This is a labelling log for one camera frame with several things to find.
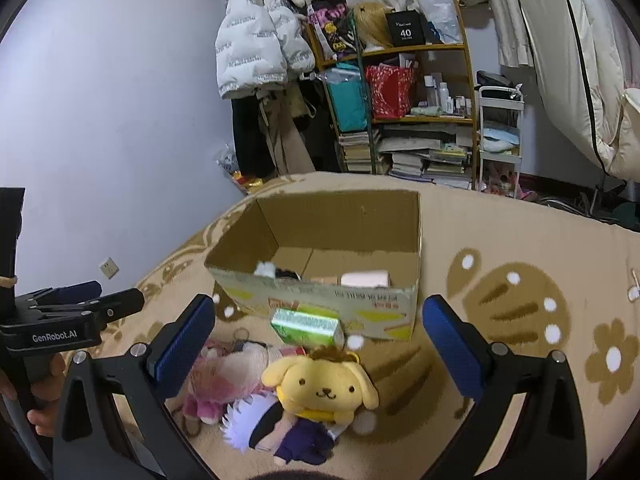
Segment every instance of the pompompurin plush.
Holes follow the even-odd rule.
[[[275,387],[284,410],[318,422],[351,424],[361,405],[378,407],[378,392],[350,354],[319,349],[284,357],[267,367],[262,383]]]

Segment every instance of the white plastic bag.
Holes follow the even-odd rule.
[[[453,0],[415,0],[440,35],[443,43],[462,43],[460,24]]]
[[[324,81],[329,85],[337,85],[340,83],[360,81],[360,72],[358,70],[346,70],[344,68],[330,68],[316,74],[314,78]]]

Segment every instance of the open cardboard box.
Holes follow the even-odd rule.
[[[420,207],[408,190],[281,194],[257,198],[207,255],[206,266],[239,308],[338,317],[346,333],[409,339],[418,296]],[[258,262],[302,281],[254,276]],[[311,278],[386,269],[391,288],[312,283]]]

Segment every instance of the blue gripper pad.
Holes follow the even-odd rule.
[[[465,325],[468,324],[462,322],[442,296],[435,295],[424,301],[422,325],[444,361],[460,394],[478,401],[484,390],[485,370],[465,342]]]
[[[94,300],[102,294],[102,287],[98,282],[85,282],[78,285],[62,286],[57,289],[60,304],[75,304]]]
[[[158,399],[170,399],[178,394],[211,334],[215,320],[213,300],[205,294],[197,294],[178,319],[163,326],[151,342],[146,370]]]

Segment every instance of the green juice box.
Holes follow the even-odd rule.
[[[339,319],[279,308],[271,318],[271,326],[286,344],[305,348],[344,346]]]

